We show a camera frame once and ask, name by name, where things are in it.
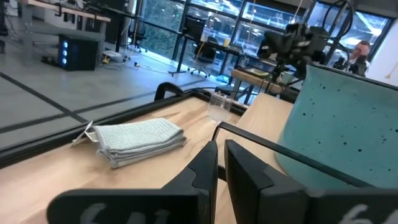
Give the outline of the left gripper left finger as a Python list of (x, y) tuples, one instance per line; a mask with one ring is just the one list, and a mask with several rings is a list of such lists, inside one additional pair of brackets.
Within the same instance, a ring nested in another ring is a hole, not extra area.
[(49, 224), (214, 224), (218, 147), (208, 142), (161, 189), (75, 189), (47, 207)]

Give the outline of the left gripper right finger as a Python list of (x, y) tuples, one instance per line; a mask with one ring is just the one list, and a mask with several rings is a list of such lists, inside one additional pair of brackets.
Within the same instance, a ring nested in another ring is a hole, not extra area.
[(233, 140), (224, 159), (237, 224), (398, 224), (398, 190), (312, 190)]

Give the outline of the small clear glass cup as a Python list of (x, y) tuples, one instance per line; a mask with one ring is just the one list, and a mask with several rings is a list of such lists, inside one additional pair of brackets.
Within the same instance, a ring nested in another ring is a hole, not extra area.
[(227, 121), (233, 99), (220, 92), (214, 92), (208, 103), (208, 117), (216, 122)]

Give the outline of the large teal speckled mug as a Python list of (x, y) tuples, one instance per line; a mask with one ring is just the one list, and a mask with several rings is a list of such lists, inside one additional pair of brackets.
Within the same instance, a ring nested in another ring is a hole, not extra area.
[(278, 144), (380, 188), (398, 188), (398, 87), (309, 65)]

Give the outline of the white mug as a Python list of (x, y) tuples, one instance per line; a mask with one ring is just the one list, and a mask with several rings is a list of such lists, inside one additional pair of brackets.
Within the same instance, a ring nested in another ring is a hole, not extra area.
[(291, 71), (284, 71), (279, 76), (279, 82), (286, 85), (294, 78), (294, 73)]

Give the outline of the wooden background table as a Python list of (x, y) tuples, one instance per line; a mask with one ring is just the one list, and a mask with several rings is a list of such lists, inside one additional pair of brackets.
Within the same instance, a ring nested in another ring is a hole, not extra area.
[(296, 84), (299, 80), (284, 85), (279, 82), (279, 77), (272, 80), (272, 76), (272, 73), (257, 68), (235, 68), (231, 72), (231, 79), (236, 80), (232, 92), (238, 94), (242, 82), (246, 82), (249, 87), (242, 92), (242, 95), (246, 95), (245, 105), (249, 104), (250, 99), (254, 99), (255, 93), (253, 93), (253, 90), (255, 88), (257, 88), (258, 93), (264, 92), (268, 95), (279, 96), (282, 100), (294, 103), (300, 90), (295, 88), (293, 84)]

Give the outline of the folded grey cloth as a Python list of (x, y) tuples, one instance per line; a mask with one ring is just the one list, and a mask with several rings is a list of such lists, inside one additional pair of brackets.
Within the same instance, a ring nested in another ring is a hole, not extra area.
[(182, 147), (187, 140), (184, 130), (165, 118), (114, 125), (90, 122), (72, 144), (84, 136), (97, 145), (96, 152), (113, 169)]

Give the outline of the black office chair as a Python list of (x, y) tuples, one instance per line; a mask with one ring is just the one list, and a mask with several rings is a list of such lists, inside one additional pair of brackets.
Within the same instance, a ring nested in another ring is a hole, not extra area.
[(147, 52), (146, 47), (141, 44), (146, 38), (145, 23), (142, 20), (137, 21), (133, 19), (127, 32), (127, 44), (133, 45), (139, 52), (142, 52), (142, 49)]
[(206, 40), (202, 39), (205, 21), (194, 16), (187, 16), (184, 28), (186, 33), (185, 36), (191, 38), (197, 44), (193, 52), (193, 61), (196, 65), (194, 67), (189, 67), (187, 70), (191, 75), (195, 72), (197, 72), (198, 75), (203, 73), (205, 78), (208, 78), (209, 74), (205, 68), (207, 65), (214, 63), (216, 58), (216, 49), (209, 45)]

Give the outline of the person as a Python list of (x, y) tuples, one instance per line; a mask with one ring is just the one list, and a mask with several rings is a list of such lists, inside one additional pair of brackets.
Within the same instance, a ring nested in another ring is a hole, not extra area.
[(354, 48), (349, 57), (350, 73), (365, 77), (367, 75), (370, 63), (368, 62), (368, 54), (370, 52), (370, 43), (367, 40), (360, 41)]

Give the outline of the black computer tower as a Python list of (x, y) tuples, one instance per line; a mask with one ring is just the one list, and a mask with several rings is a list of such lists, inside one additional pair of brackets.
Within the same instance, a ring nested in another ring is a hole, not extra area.
[(58, 65), (66, 71), (93, 71), (98, 42), (77, 35), (58, 35)]

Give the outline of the wooden top desk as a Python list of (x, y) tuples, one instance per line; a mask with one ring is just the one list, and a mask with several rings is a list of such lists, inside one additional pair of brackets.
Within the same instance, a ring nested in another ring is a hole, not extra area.
[[(34, 53), (34, 41), (32, 39), (33, 33), (47, 34), (47, 35), (58, 35), (58, 34), (70, 34), (79, 35), (82, 37), (87, 37), (98, 42), (97, 58), (96, 62), (100, 63), (102, 58), (102, 52), (104, 50), (104, 41), (106, 36), (106, 25), (111, 22), (108, 17), (100, 16), (98, 14), (93, 14), (78, 9), (72, 9), (64, 7), (61, 5), (52, 4), (49, 2), (43, 2), (39, 0), (18, 0), (22, 7), (22, 50), (24, 51), (24, 61), (28, 62), (32, 59)], [(85, 17), (87, 19), (92, 19), (93, 21), (100, 21), (99, 32), (90, 32), (84, 30), (73, 30), (61, 27), (37, 27), (33, 25), (32, 19), (32, 8), (41, 7), (44, 9), (54, 9), (59, 14), (67, 13), (73, 14), (75, 16)]]

